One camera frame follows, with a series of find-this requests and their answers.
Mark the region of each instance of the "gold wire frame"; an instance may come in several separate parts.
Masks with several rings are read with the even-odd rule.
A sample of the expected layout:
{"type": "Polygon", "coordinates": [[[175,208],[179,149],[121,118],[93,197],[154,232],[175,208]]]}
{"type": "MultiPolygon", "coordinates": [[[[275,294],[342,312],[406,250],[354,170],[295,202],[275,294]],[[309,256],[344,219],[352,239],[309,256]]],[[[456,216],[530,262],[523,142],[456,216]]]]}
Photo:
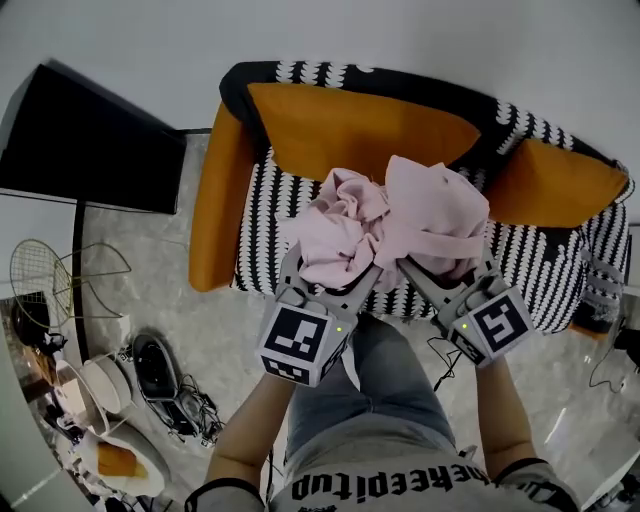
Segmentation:
{"type": "Polygon", "coordinates": [[[131,266],[122,253],[112,245],[103,242],[90,244],[60,258],[46,243],[40,240],[28,239],[20,242],[11,255],[10,280],[16,302],[23,313],[35,324],[45,329],[55,329],[70,318],[122,318],[120,313],[116,313],[107,307],[87,278],[126,274],[128,272],[131,272],[131,266]],[[92,247],[110,249],[124,263],[126,269],[81,276],[70,274],[63,260],[92,247]],[[83,284],[89,287],[98,303],[109,313],[108,315],[73,315],[73,289],[83,284]],[[47,306],[51,325],[44,325],[31,316],[27,307],[27,304],[30,303],[45,304],[47,306]]]}

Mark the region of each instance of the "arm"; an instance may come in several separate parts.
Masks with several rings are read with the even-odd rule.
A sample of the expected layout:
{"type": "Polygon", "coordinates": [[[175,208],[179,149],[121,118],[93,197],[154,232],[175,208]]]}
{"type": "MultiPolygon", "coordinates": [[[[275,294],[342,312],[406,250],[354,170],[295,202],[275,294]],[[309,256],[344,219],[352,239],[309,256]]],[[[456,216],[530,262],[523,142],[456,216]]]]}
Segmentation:
{"type": "Polygon", "coordinates": [[[513,462],[535,457],[531,427],[504,357],[476,368],[478,422],[489,477],[513,462]]]}
{"type": "Polygon", "coordinates": [[[238,478],[260,488],[260,471],[282,426],[293,382],[266,374],[218,437],[207,482],[238,478]]]}

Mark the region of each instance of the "orange sofa armrest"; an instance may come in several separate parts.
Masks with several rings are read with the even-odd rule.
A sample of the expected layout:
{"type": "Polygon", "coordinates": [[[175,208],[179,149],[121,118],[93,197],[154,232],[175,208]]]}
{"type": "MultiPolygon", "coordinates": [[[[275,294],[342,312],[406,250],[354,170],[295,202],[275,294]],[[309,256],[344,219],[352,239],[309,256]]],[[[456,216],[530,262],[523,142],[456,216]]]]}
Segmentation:
{"type": "Polygon", "coordinates": [[[233,279],[252,168],[249,134],[221,103],[202,166],[191,227],[189,282],[200,292],[233,279]]]}

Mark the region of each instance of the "sofa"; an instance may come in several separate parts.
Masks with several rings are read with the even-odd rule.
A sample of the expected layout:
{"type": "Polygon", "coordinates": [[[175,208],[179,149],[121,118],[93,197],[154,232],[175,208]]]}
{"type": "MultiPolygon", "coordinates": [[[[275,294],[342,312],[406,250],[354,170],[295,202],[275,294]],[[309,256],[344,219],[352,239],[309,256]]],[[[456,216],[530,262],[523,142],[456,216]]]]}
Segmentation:
{"type": "MultiPolygon", "coordinates": [[[[333,167],[384,183],[391,155],[444,162],[489,200],[486,240],[542,333],[599,339],[618,311],[628,252],[624,166],[511,103],[414,74],[329,62],[245,62],[220,84],[193,216],[189,281],[273,294],[278,221],[333,167]]],[[[429,318],[403,281],[364,309],[429,318]]]]}

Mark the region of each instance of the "gray strap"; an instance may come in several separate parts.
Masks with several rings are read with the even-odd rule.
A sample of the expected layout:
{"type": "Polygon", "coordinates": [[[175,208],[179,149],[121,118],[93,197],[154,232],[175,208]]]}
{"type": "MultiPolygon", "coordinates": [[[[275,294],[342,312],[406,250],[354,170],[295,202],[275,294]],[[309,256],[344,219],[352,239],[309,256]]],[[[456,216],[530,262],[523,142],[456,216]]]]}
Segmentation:
{"type": "Polygon", "coordinates": [[[620,272],[620,270],[612,265],[609,265],[608,263],[605,263],[602,260],[599,260],[598,258],[594,258],[588,249],[582,249],[581,256],[583,260],[587,260],[590,265],[596,270],[600,270],[605,274],[609,274],[620,283],[624,281],[624,276],[622,275],[622,272],[620,272]]]}
{"type": "Polygon", "coordinates": [[[597,295],[593,292],[585,292],[582,301],[587,303],[590,302],[592,304],[603,304],[612,308],[616,308],[620,304],[620,299],[610,299],[609,297],[603,297],[602,295],[597,295]]]}
{"type": "Polygon", "coordinates": [[[596,276],[589,276],[587,279],[587,283],[593,286],[598,290],[603,290],[607,293],[622,293],[622,284],[620,283],[612,283],[611,281],[606,281],[604,279],[600,279],[596,276]]]}

